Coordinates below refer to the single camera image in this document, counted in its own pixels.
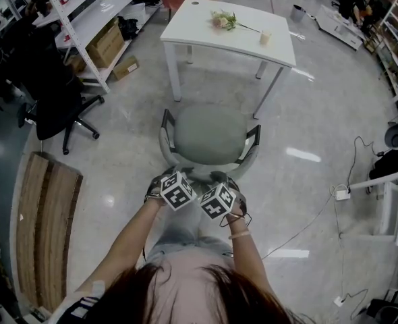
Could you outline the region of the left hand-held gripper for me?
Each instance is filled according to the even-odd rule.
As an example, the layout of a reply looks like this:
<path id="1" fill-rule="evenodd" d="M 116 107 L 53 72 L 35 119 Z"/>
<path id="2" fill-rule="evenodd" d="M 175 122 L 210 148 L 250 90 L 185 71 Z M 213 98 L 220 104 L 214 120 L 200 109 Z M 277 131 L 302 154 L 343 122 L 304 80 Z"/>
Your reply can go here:
<path id="1" fill-rule="evenodd" d="M 144 202 L 149 198 L 161 199 L 173 211 L 178 211 L 194 202 L 197 194 L 182 173 L 172 167 L 151 180 Z"/>

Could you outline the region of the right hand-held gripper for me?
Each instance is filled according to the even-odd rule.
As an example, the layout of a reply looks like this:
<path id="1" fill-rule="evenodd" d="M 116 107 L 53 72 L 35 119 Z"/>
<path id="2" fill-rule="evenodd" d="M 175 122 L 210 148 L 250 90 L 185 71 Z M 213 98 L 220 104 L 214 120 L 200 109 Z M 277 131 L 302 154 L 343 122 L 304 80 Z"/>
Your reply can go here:
<path id="1" fill-rule="evenodd" d="M 247 215 L 246 198 L 232 178 L 228 178 L 227 182 L 220 183 L 204 193 L 200 199 L 200 208 L 210 219 L 232 214 L 235 204 L 241 211 L 241 214 L 236 213 L 235 216 L 245 217 Z"/>

